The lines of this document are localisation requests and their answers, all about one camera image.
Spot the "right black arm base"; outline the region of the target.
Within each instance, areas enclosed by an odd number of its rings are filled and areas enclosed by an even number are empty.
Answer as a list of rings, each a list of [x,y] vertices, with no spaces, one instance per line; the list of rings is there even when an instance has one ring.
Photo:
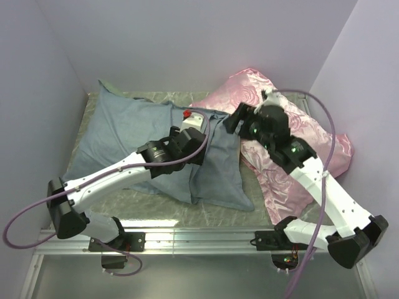
[[[292,243],[287,237],[275,230],[255,231],[249,241],[257,251],[271,253],[272,263],[278,271],[292,272],[299,265],[300,245]]]

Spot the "green beige patchwork pillowcase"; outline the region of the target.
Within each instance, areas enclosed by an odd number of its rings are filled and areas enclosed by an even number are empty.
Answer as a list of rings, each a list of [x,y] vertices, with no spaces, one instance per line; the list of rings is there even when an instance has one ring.
[[[180,127],[184,107],[172,102],[153,103],[145,98],[126,98],[112,93],[100,82],[100,93],[72,164],[63,179],[70,181],[111,166],[139,147],[151,142],[156,161],[170,158],[168,146],[160,140],[169,136],[172,126]],[[186,164],[171,174],[162,174],[131,189],[146,194],[167,194],[181,202],[205,202],[241,211],[253,211],[254,204],[245,195],[239,171],[240,140],[227,133],[223,121],[227,113],[200,109],[200,117],[210,125],[208,144],[200,166]]]

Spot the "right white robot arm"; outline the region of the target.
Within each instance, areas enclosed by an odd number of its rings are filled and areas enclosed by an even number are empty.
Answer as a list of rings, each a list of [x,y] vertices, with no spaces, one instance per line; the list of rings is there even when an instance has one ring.
[[[224,125],[230,134],[257,141],[271,160],[313,197],[321,214],[333,222],[321,225],[286,217],[275,226],[278,247],[307,244],[312,249],[327,250],[340,266],[351,269],[378,245],[388,229],[386,218],[362,208],[324,169],[315,150],[291,133],[283,108],[240,103]]]

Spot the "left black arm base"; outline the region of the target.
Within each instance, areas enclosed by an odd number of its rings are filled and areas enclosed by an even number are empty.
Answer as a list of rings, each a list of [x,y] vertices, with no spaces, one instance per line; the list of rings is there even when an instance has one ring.
[[[125,232],[109,243],[103,243],[91,238],[88,251],[101,253],[101,266],[104,272],[115,277],[128,277],[138,274],[143,268],[143,261],[135,253],[143,252],[145,249],[146,233]],[[130,273],[121,273],[129,259],[138,262],[138,268]]]

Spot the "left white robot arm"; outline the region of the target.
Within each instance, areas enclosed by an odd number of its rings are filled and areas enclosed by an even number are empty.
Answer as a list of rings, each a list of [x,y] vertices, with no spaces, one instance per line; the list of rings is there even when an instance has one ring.
[[[208,135],[196,128],[179,130],[173,126],[168,137],[149,141],[121,161],[86,177],[49,182],[53,197],[47,208],[59,239],[82,234],[104,243],[110,250],[125,248],[131,237],[116,217],[105,217],[90,210],[107,194],[163,174],[181,171],[186,164],[201,165]]]

